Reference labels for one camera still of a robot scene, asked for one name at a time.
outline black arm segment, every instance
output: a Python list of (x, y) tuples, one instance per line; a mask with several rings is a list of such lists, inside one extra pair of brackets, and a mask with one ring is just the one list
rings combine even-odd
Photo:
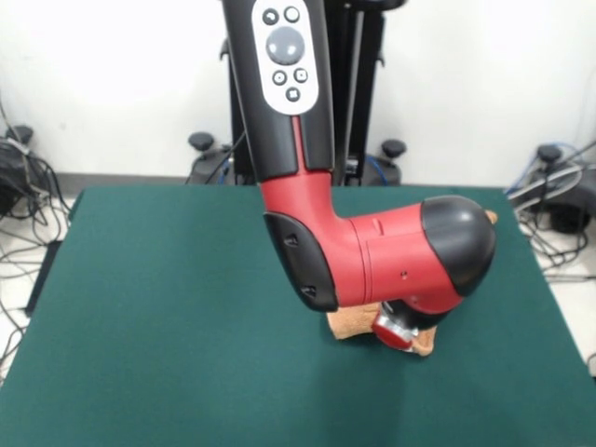
[[(309, 170), (333, 169), (332, 85), (327, 29), (322, 0), (304, 0), (315, 42), (319, 95), (301, 115), (305, 164)], [(291, 117), (273, 110), (264, 99), (252, 29), (255, 0), (223, 0), (230, 58), (257, 182), (298, 171)]]

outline circular button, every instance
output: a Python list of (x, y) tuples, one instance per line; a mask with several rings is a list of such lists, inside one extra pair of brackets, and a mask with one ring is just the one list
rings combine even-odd
[(281, 70), (273, 73), (273, 83), (276, 86), (283, 86), (288, 81), (288, 76)]
[(308, 80), (308, 72), (304, 68), (299, 68), (294, 72), (294, 79), (296, 79), (296, 82), (303, 84)]
[(287, 7), (284, 16), (289, 23), (295, 23), (300, 19), (300, 12), (295, 7)]
[(275, 25), (279, 21), (279, 14), (272, 7), (263, 13), (263, 21), (266, 25)]
[(305, 40), (293, 28), (277, 28), (267, 39), (267, 53), (280, 65), (294, 65), (305, 54)]
[(300, 100), (300, 90), (296, 87), (288, 88), (288, 91), (286, 91), (286, 98), (288, 98), (288, 101), (290, 102), (297, 102)]

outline white wall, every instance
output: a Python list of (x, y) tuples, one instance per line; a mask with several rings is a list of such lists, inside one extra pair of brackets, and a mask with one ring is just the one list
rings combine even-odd
[[(409, 183), (503, 185), (539, 143), (584, 142), (595, 23), (592, 0), (410, 0), (388, 15), (370, 150), (406, 141)], [(188, 134), (230, 138), (224, 36), (216, 0), (0, 0), (0, 88), (58, 171), (184, 176)]]

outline white button panel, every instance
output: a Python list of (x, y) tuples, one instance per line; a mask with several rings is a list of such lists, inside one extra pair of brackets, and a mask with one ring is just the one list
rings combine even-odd
[[(284, 115), (308, 112), (317, 103), (318, 77), (310, 16), (305, 3), (303, 0), (257, 0), (252, 9), (252, 27), (265, 100)], [(292, 50), (292, 33), (284, 33), (283, 28), (298, 32), (304, 40), (304, 54), (296, 62), (290, 59), (290, 65), (276, 63), (274, 59), (279, 58), (271, 56), (276, 35), (289, 36), (280, 45), (290, 45)]]

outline green felt mat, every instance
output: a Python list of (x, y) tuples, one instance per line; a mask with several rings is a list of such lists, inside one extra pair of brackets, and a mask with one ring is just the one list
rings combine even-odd
[(596, 445), (596, 387), (500, 192), (334, 195), (352, 215), (447, 193), (500, 214), (498, 249), (420, 359), (332, 339), (257, 189), (88, 190), (0, 390), (0, 445)]

